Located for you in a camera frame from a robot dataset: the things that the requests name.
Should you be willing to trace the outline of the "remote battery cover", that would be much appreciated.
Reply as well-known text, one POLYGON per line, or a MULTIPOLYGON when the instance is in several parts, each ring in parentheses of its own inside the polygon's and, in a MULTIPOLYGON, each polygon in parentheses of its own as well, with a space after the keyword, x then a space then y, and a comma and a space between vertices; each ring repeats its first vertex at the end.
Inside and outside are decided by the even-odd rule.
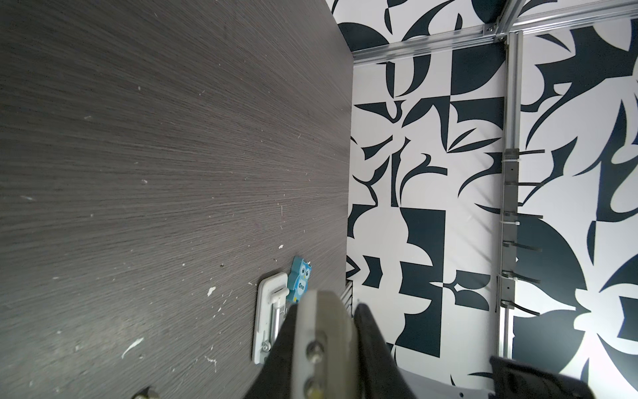
POLYGON ((132 399, 160 399, 160 396, 152 387, 146 387, 137 392, 132 399))

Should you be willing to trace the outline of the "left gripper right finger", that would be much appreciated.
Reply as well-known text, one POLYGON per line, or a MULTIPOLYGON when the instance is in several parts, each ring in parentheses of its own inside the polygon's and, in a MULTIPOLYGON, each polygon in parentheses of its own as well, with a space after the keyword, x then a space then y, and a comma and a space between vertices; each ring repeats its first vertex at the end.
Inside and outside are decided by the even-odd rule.
POLYGON ((385 339, 366 304, 354 313, 363 398, 415 398, 390 355, 385 339))

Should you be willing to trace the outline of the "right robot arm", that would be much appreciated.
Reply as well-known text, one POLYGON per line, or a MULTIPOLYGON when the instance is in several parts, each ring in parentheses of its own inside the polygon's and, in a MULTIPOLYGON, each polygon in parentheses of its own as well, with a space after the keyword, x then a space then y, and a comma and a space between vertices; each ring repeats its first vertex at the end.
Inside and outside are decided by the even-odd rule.
POLYGON ((446 385, 410 372, 400 372, 400 387, 390 398, 593 398, 586 382, 502 357, 492 357, 493 389, 446 385))

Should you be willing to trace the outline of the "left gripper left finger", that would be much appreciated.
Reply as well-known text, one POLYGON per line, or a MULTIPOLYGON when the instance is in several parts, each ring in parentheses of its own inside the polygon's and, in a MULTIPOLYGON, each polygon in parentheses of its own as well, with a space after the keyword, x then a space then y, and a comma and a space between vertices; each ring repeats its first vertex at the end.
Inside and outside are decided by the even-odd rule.
POLYGON ((339 295, 310 291, 292 306, 246 398, 359 398, 358 336, 339 295))

